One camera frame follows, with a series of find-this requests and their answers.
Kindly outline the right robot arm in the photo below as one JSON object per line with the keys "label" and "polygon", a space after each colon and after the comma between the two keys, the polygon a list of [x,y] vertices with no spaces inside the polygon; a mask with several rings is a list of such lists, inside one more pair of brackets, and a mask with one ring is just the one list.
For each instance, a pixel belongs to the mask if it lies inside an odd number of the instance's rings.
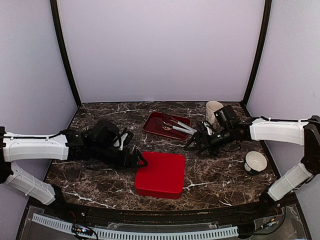
{"label": "right robot arm", "polygon": [[222,146],[232,142],[257,141],[272,143],[272,155],[288,162],[287,172],[273,182],[259,196],[255,213],[266,217],[275,208],[275,203],[298,190],[320,173],[320,117],[307,119],[274,119],[248,117],[219,119],[222,130],[206,131],[201,126],[185,145],[187,151],[198,154],[208,151],[217,156]]}

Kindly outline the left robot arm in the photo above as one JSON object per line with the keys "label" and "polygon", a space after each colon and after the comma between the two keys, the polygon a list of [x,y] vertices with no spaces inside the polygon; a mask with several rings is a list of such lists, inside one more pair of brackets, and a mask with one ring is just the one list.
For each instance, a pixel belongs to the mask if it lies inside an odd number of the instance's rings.
{"label": "left robot arm", "polygon": [[142,153],[127,145],[133,133],[120,131],[110,122],[98,122],[83,132],[65,129],[53,135],[24,135],[0,128],[0,182],[34,198],[60,218],[71,213],[62,190],[23,170],[20,160],[99,160],[113,169],[139,169],[148,166]]}

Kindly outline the red box lid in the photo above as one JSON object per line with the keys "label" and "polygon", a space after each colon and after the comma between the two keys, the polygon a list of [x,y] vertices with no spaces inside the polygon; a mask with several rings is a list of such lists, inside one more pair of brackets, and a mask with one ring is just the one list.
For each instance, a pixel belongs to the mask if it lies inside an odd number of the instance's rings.
{"label": "red box lid", "polygon": [[148,166],[137,170],[134,187],[173,191],[181,189],[185,180],[185,156],[175,153],[145,151]]}

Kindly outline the metal tongs white handles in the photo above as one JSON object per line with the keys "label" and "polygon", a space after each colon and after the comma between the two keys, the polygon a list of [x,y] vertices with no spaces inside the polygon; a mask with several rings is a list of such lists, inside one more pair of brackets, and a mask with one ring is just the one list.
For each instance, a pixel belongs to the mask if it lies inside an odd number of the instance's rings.
{"label": "metal tongs white handles", "polygon": [[196,129],[184,124],[183,122],[173,118],[171,115],[167,113],[162,113],[161,118],[157,118],[155,123],[158,127],[163,128],[164,130],[175,130],[181,133],[193,135],[197,132]]}

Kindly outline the red box with liners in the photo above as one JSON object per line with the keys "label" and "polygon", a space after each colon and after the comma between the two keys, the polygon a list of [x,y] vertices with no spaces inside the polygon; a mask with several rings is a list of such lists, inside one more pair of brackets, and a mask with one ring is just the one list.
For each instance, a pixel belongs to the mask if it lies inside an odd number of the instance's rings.
{"label": "red box with liners", "polygon": [[136,193],[140,196],[161,198],[161,199],[172,199],[177,200],[182,196],[183,188],[174,189],[174,190],[158,190],[158,189],[145,189],[141,187],[135,188]]}

